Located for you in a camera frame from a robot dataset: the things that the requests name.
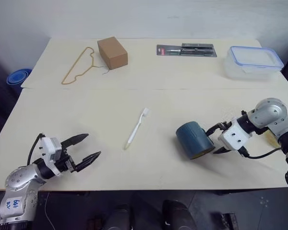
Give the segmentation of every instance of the white wall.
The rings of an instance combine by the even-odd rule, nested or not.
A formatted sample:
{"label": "white wall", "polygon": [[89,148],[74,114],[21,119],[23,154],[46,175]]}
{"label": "white wall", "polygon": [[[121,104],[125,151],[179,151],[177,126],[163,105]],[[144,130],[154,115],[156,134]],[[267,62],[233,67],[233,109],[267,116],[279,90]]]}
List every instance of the white wall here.
{"label": "white wall", "polygon": [[288,0],[0,0],[0,63],[33,67],[50,37],[256,38],[288,60]]}

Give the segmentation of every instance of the black cable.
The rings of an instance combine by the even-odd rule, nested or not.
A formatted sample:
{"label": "black cable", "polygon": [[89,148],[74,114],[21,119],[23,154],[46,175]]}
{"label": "black cable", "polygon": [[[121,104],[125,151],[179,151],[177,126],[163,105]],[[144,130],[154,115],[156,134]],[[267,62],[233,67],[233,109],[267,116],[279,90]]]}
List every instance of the black cable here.
{"label": "black cable", "polygon": [[29,152],[29,156],[28,156],[28,160],[27,160],[27,165],[30,164],[31,157],[32,157],[32,153],[33,153],[33,150],[34,150],[34,148],[35,148],[38,140],[41,139],[41,138],[44,138],[44,137],[45,137],[45,135],[42,134],[42,133],[40,133],[40,134],[37,136],[36,140],[34,141],[32,147],[31,147],[31,150],[30,150],[30,152]]}
{"label": "black cable", "polygon": [[274,149],[274,150],[272,150],[272,151],[270,151],[270,152],[268,152],[268,153],[266,153],[266,154],[264,154],[264,155],[261,155],[261,156],[257,156],[257,157],[246,156],[246,157],[247,157],[247,158],[250,158],[250,159],[260,159],[260,158],[269,156],[269,155],[271,155],[272,153],[274,153],[274,152],[276,152],[276,151],[279,151],[279,150],[281,150],[281,148]]}

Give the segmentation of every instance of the white toothbrush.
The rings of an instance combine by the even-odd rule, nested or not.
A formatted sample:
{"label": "white toothbrush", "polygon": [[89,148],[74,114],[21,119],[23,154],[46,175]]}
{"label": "white toothbrush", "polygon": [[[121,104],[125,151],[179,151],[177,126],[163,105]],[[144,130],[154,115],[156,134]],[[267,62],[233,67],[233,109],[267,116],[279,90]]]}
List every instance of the white toothbrush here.
{"label": "white toothbrush", "polygon": [[148,108],[144,108],[143,112],[140,115],[138,123],[134,127],[131,135],[129,136],[129,139],[128,139],[126,145],[125,145],[125,149],[127,149],[130,146],[131,142],[133,141],[133,139],[135,137],[136,131],[138,131],[138,128],[139,128],[140,124],[143,122],[143,117],[146,117],[148,115],[148,113],[149,113],[149,109]]}

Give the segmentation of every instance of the gray floor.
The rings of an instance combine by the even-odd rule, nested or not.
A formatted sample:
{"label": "gray floor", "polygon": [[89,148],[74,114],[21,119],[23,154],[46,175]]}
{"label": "gray floor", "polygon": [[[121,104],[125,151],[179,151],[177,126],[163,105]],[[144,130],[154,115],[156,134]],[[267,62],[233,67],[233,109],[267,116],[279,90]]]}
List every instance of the gray floor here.
{"label": "gray floor", "polygon": [[[39,193],[34,230],[52,229]],[[104,191],[50,193],[47,214],[56,230],[85,230],[88,219],[106,217],[118,204],[133,207],[137,230],[160,230],[163,200],[178,200],[190,210],[198,230],[217,230],[212,214],[236,214],[240,230],[288,230],[288,188],[217,195],[208,191]]]}

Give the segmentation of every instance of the cardboard box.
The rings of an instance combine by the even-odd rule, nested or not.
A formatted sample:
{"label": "cardboard box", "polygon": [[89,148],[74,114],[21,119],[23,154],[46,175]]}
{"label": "cardboard box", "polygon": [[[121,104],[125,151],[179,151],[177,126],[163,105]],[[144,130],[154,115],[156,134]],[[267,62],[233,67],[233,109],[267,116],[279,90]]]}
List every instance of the cardboard box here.
{"label": "cardboard box", "polygon": [[97,41],[100,55],[109,69],[116,69],[128,64],[128,54],[115,37]]}

